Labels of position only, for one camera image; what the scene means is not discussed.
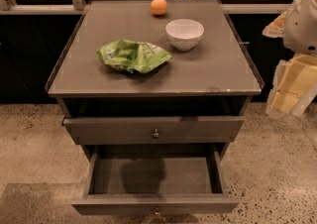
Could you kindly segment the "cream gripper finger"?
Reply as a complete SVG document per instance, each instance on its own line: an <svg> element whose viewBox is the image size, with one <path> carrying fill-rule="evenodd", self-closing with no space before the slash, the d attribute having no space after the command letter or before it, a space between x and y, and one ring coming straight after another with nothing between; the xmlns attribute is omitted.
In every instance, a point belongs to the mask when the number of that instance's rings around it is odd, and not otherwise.
<svg viewBox="0 0 317 224"><path fill-rule="evenodd" d="M282 38L286 13L281 13L270 24L264 27L263 35L269 38Z"/></svg>
<svg viewBox="0 0 317 224"><path fill-rule="evenodd" d="M281 60L275 70L266 114L274 119L301 116L317 96L317 55L296 53Z"/></svg>

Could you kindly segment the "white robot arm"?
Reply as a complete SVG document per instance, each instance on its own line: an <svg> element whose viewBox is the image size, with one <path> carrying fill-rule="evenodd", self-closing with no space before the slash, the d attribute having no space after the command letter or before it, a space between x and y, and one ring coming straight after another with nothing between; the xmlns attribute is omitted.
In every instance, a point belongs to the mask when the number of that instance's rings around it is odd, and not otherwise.
<svg viewBox="0 0 317 224"><path fill-rule="evenodd" d="M300 116L317 95L317 0L293 0L290 7L263 30L269 38L282 38L294 52L274 72L266 114L274 119Z"/></svg>

